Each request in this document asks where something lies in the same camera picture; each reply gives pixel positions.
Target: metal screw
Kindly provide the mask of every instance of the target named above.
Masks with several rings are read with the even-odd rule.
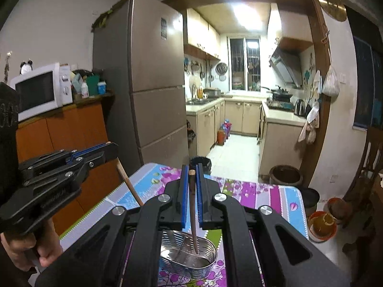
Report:
[[[273,212],[273,209],[267,205],[263,205],[259,210],[266,216],[270,215]]]
[[[158,196],[158,200],[162,203],[166,203],[170,200],[170,196],[167,194],[161,194]]]
[[[116,206],[115,208],[112,209],[112,213],[115,216],[121,216],[125,211],[125,208],[122,206]]]
[[[224,200],[227,199],[227,196],[226,194],[223,194],[223,193],[217,193],[216,195],[214,195],[214,199],[216,201],[223,202]]]

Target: upper cabinet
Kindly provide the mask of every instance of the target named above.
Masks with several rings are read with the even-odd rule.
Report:
[[[194,9],[183,15],[184,52],[200,59],[219,60],[220,35]]]
[[[298,54],[313,45],[308,16],[279,10],[276,3],[271,4],[267,38],[270,56],[277,47]]]

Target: chopstick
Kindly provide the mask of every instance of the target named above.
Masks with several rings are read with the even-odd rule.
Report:
[[[132,193],[132,195],[135,198],[135,200],[137,201],[138,205],[140,205],[141,207],[144,206],[144,203],[141,201],[141,198],[138,196],[135,188],[133,187],[132,183],[130,182],[129,177],[126,174],[124,167],[122,166],[119,158],[117,158],[117,170],[118,170],[119,174],[121,175],[122,179],[124,180],[124,182],[126,183],[126,185],[128,186],[128,189]]]
[[[191,226],[191,235],[193,237],[193,245],[196,254],[198,254],[198,245],[197,245],[197,230],[195,226],[195,170],[189,170],[189,210],[190,210],[190,226]]]

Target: tile floor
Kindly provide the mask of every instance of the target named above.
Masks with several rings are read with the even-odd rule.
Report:
[[[211,175],[241,181],[258,181],[259,146],[256,137],[231,135],[224,146],[216,145],[207,155]]]
[[[258,179],[259,146],[255,137],[231,135],[224,146],[216,145],[207,157],[212,162],[212,176],[241,181],[260,181]],[[318,210],[322,210],[324,204],[319,203]],[[363,219],[356,220],[345,230],[338,227],[338,231],[332,239],[314,244],[349,277],[351,277],[351,261],[342,252],[342,247],[345,243],[353,243],[356,240],[364,221]]]

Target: orange cabinet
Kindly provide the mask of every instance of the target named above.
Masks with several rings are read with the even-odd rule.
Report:
[[[20,126],[16,133],[19,162],[60,149],[83,150],[108,141],[99,102],[69,106]],[[56,232],[64,232],[120,183],[116,160],[91,170],[82,184],[81,195],[53,217]]]

